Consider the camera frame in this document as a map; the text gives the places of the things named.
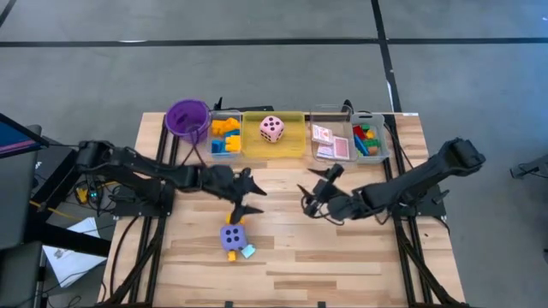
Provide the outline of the purple plastic bucket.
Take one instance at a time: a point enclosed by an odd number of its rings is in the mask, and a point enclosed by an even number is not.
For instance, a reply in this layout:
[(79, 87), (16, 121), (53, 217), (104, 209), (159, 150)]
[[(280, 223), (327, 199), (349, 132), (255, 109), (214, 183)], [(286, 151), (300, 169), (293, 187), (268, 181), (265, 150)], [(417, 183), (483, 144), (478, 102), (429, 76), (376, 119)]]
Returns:
[(207, 139), (211, 112), (203, 101), (184, 99), (171, 106), (164, 123), (173, 135), (191, 145), (197, 145)]

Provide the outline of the small clear plastic bin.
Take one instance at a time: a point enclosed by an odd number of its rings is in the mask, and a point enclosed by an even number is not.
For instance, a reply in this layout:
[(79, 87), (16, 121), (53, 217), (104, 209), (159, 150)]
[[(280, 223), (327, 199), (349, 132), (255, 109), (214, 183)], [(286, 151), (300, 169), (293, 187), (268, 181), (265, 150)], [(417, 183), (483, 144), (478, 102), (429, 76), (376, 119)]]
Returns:
[[(242, 128), (241, 112), (238, 112), (238, 111), (235, 111), (235, 110), (212, 111), (212, 113), (211, 113), (211, 123), (212, 123), (213, 120), (227, 120), (230, 117), (235, 118), (241, 124), (239, 130), (240, 130), (240, 136), (241, 136), (241, 142), (242, 142), (243, 128)], [(224, 135), (220, 135), (220, 136), (212, 135), (211, 134), (211, 125), (210, 125), (209, 126), (209, 131), (208, 131), (208, 141), (207, 141), (207, 149), (209, 150), (210, 153), (211, 153), (211, 142), (214, 139), (225, 140), (225, 137), (224, 137)], [(232, 158), (237, 158), (240, 155), (240, 153), (241, 153), (241, 151), (239, 151), (239, 152), (227, 152), (226, 151), (225, 153), (221, 153), (221, 154), (212, 154), (211, 153), (211, 156), (214, 157), (214, 158), (217, 158), (217, 159), (232, 159)]]

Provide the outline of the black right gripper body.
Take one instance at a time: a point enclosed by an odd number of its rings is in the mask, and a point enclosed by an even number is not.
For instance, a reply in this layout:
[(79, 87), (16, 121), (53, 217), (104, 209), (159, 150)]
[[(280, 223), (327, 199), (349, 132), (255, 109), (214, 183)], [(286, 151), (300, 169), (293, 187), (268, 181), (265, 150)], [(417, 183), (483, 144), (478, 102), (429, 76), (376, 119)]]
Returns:
[(321, 177), (311, 194), (313, 198), (304, 197), (304, 214), (313, 219), (325, 218), (328, 221), (343, 221), (353, 214), (353, 199), (334, 185), (344, 168), (334, 164), (328, 168), (329, 176)]

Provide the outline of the large clear plastic bin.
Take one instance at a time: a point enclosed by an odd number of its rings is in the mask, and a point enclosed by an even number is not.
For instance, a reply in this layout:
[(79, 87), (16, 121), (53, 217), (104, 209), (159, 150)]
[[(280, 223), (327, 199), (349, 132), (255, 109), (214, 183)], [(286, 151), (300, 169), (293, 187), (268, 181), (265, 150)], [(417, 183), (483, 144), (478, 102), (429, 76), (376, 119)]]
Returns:
[[(349, 168), (350, 166), (355, 165), (356, 163), (356, 159), (358, 155), (354, 147), (351, 115), (342, 113), (341, 111), (342, 106), (343, 105), (319, 104), (312, 107), (312, 109), (310, 110), (308, 114), (310, 145), (312, 147), (312, 155), (314, 160), (316, 161), (315, 164), (317, 166), (319, 166), (320, 164), (327, 166), (327, 165), (333, 165), (334, 163), (338, 163), (344, 166), (345, 168)], [(313, 124), (317, 124), (321, 127), (327, 127), (331, 129), (333, 132), (333, 138), (340, 137), (340, 138), (348, 139), (350, 159), (336, 160), (336, 159), (326, 159), (326, 158), (318, 157), (317, 149), (320, 144), (312, 141), (311, 126)]]

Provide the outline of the black table frame rail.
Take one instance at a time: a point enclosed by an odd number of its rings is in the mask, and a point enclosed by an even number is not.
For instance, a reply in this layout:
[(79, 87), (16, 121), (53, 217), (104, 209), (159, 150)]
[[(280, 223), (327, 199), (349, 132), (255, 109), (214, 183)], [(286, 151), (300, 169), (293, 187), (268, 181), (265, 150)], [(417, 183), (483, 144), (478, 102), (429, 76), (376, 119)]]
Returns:
[[(389, 133), (392, 145), (393, 145), (393, 152), (395, 155), (395, 161), (396, 161), (396, 167), (399, 175), (403, 175), (406, 172), (405, 162), (404, 158), (406, 157), (406, 154), (404, 155), (404, 150), (400, 145), (399, 137), (397, 134), (397, 125), (396, 125), (396, 118), (392, 114), (384, 114), (384, 128)], [(397, 247), (399, 251), (399, 258), (402, 268), (402, 279), (403, 284), (405, 287), (407, 302), (408, 302), (408, 308), (449, 308), (450, 305), (452, 305), (451, 301), (447, 301), (446, 298), (443, 298), (441, 301), (441, 304), (435, 304), (433, 301), (432, 294), (434, 294), (436, 297), (438, 297), (438, 292), (445, 291), (445, 289), (438, 283), (437, 279), (433, 276), (432, 273), (428, 272), (427, 274), (431, 274), (431, 277), (433, 279), (434, 288), (432, 289), (429, 285), (429, 278), (424, 277), (422, 269), (426, 269), (426, 261), (424, 259), (424, 254), (420, 242), (420, 236), (419, 236), (419, 229), (416, 222), (416, 215), (413, 214), (412, 216), (405, 216), (403, 219), (401, 216), (395, 211), (392, 216), (392, 221), (394, 223), (394, 228), (396, 232), (396, 242)], [(408, 223), (408, 229), (411, 235), (411, 240), (406, 235), (406, 229), (404, 227), (404, 222)], [(414, 267), (418, 270), (418, 274), (416, 275), (420, 280), (420, 291), (422, 292), (422, 302), (417, 301), (415, 298), (415, 290), (414, 290), (414, 281), (413, 281), (413, 274), (411, 270), (411, 265), (409, 264), (409, 260), (414, 264)], [(449, 294), (445, 294), (448, 297), (447, 299), (453, 300), (449, 296)]]
[[(144, 156), (156, 154), (162, 163), (174, 163), (179, 141), (170, 134), (164, 125), (161, 113), (145, 113), (142, 116), (135, 149)], [(164, 236), (168, 219), (123, 217), (116, 221), (111, 241), (110, 253), (106, 263), (103, 282), (98, 301), (107, 302), (114, 292), (121, 288), (130, 277), (132, 268), (146, 254), (151, 242), (155, 242), (151, 256), (146, 260), (128, 293), (120, 300), (122, 304), (147, 303), (151, 307), (159, 305), (159, 274)]]

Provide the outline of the white paper sheet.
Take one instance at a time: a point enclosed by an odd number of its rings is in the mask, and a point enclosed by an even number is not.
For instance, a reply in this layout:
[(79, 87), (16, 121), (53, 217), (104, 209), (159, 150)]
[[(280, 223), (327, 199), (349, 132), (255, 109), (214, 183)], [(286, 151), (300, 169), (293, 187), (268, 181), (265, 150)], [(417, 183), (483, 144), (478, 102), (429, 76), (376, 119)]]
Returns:
[[(88, 217), (68, 228), (76, 233), (83, 233), (99, 238), (96, 221)], [(94, 256), (54, 246), (43, 246), (45, 256), (51, 265), (60, 287), (68, 287), (79, 280), (88, 271), (100, 265), (106, 257)]]

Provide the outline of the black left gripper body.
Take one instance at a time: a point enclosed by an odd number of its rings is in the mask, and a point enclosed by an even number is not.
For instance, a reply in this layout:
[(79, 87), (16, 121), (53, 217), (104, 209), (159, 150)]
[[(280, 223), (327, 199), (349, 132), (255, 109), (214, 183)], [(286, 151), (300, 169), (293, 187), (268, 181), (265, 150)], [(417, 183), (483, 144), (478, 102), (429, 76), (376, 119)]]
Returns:
[[(252, 178), (251, 169), (244, 168), (238, 174), (235, 174), (232, 168), (218, 168), (217, 174), (220, 176), (223, 197), (234, 205), (234, 209), (237, 206), (244, 205), (242, 203), (243, 197), (248, 193), (244, 188), (244, 180)], [(244, 216), (236, 216), (234, 209), (230, 213), (231, 221), (239, 222)]]

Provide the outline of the pink foam dice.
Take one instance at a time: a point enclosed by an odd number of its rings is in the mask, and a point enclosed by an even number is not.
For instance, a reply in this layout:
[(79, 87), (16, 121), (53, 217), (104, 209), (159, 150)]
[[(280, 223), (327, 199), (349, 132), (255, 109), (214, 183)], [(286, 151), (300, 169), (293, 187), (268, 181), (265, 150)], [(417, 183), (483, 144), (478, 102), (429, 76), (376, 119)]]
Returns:
[(274, 115), (268, 115), (260, 123), (259, 131), (264, 140), (277, 143), (283, 137), (284, 122)]

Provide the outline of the grey storage basket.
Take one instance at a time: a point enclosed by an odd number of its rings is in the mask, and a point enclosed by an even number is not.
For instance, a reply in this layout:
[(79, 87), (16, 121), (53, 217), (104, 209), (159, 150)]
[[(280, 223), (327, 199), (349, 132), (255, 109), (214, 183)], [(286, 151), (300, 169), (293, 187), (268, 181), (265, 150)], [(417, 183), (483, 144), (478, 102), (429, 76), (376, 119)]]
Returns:
[(370, 126), (370, 130), (375, 133), (375, 139), (380, 141), (380, 147), (378, 148), (378, 155), (359, 157), (356, 159), (357, 163), (361, 164), (376, 164), (382, 163), (387, 157), (390, 156), (390, 150), (386, 141), (384, 117), (380, 114), (370, 113), (355, 113), (351, 116), (352, 132), (353, 126), (361, 126), (366, 124)]

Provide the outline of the lavender foam dice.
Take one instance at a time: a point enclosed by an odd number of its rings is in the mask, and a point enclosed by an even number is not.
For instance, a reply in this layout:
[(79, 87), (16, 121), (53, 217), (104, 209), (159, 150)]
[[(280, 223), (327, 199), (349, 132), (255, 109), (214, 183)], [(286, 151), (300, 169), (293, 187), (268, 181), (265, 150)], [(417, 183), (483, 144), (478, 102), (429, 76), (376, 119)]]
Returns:
[(226, 225), (220, 229), (220, 240), (226, 252), (240, 251), (247, 245), (246, 230), (243, 225)]

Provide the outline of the black equipment stand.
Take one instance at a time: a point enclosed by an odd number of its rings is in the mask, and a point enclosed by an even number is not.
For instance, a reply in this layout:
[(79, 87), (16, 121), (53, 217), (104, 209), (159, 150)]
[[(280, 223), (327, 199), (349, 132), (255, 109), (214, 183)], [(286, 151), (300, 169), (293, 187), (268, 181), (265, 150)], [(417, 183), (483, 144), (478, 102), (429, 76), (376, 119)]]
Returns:
[(100, 257), (110, 242), (50, 225), (29, 214), (38, 151), (0, 158), (0, 308), (34, 308), (42, 246)]

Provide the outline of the translucent yellow plastic bin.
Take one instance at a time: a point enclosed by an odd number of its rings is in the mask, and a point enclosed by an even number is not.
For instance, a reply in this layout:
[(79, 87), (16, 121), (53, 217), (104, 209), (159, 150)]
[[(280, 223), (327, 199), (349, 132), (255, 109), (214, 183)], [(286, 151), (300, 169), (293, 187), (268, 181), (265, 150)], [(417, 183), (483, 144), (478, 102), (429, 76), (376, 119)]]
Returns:
[[(284, 122), (282, 138), (269, 143), (260, 136), (259, 125), (266, 116)], [(306, 145), (305, 116), (300, 111), (248, 111), (242, 113), (241, 152), (249, 158), (301, 157)]]

